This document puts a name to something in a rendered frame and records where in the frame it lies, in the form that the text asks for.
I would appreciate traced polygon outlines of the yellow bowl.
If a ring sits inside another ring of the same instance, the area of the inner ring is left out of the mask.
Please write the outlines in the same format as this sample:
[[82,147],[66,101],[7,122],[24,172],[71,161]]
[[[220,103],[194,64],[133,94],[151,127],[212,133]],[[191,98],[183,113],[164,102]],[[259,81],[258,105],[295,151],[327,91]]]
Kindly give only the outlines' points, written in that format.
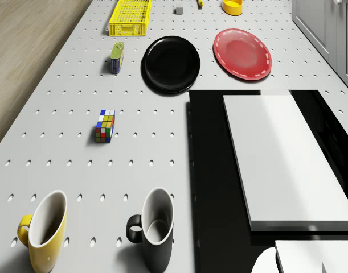
[[222,9],[230,15],[238,16],[243,12],[243,0],[222,0]]

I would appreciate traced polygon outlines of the black stove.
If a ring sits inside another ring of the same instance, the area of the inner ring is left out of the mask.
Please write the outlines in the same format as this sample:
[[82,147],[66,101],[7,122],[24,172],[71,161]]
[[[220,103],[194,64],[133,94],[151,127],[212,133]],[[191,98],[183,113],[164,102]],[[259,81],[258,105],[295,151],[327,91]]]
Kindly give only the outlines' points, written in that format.
[[[325,158],[348,197],[348,134],[317,90],[291,90]],[[259,90],[191,90],[187,108],[194,158],[193,193],[200,273],[251,273],[278,239],[311,239],[307,232],[252,232],[225,113],[225,95]]]

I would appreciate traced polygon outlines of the puzzle cube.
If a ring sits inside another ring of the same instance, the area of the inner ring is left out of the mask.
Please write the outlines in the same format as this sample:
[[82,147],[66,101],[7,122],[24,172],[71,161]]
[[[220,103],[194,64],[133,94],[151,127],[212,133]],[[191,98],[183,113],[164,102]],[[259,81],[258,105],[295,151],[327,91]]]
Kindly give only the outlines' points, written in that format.
[[97,143],[111,142],[115,120],[115,110],[101,110],[95,129]]

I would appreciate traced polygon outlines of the black plate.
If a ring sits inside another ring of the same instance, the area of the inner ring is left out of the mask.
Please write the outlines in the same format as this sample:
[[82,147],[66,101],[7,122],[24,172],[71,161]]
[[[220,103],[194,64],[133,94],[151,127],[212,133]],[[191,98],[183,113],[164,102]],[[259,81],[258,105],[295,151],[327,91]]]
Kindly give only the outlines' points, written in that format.
[[180,36],[164,36],[148,46],[141,61],[141,75],[147,86],[164,94],[190,88],[200,71],[200,57],[194,45]]

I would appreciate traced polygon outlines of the flat-sided can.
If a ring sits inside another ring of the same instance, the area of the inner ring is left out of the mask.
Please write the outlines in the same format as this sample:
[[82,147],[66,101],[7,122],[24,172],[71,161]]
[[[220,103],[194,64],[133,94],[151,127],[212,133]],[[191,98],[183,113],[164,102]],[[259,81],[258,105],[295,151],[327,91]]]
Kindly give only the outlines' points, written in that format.
[[122,67],[124,42],[116,42],[110,54],[110,72],[118,74]]

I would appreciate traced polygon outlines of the red plate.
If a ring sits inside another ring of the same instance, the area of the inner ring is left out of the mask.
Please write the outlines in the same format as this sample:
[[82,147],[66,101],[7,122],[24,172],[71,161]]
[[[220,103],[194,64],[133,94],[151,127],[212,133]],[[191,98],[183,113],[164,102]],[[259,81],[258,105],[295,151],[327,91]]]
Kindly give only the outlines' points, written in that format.
[[225,29],[216,35],[213,50],[218,63],[240,79],[257,81],[271,72],[270,51],[250,32],[237,28]]

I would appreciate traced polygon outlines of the yellow basket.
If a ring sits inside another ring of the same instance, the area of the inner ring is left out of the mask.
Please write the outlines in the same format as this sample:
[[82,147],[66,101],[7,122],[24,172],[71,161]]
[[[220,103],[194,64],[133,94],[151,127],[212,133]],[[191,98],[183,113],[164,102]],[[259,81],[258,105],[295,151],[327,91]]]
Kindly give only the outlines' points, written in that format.
[[118,0],[109,20],[110,36],[145,36],[152,0]]

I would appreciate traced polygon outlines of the black mug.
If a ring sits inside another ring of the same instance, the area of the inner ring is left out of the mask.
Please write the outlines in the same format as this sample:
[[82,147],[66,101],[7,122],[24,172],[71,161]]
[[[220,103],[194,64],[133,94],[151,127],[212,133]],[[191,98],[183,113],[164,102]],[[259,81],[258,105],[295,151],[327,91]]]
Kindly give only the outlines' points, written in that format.
[[151,273],[163,273],[171,258],[174,230],[174,204],[163,187],[152,189],[145,198],[142,213],[132,215],[126,224],[126,237],[142,244],[145,264]]

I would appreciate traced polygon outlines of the yellow mug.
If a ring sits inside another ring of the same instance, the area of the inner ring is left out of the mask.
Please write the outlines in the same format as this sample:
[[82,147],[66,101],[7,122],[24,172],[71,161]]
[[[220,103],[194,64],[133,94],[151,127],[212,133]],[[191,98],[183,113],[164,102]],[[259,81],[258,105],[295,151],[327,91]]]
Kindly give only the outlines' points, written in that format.
[[22,217],[17,228],[19,240],[28,248],[36,273],[49,273],[63,244],[67,223],[67,197],[61,190],[49,193],[34,214]]

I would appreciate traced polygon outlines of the white cabinet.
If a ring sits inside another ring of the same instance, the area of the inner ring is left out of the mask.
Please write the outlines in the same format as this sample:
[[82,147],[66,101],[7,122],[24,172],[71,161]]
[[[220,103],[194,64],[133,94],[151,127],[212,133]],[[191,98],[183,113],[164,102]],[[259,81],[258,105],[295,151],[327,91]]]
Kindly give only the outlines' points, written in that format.
[[292,20],[348,87],[348,0],[292,0]]

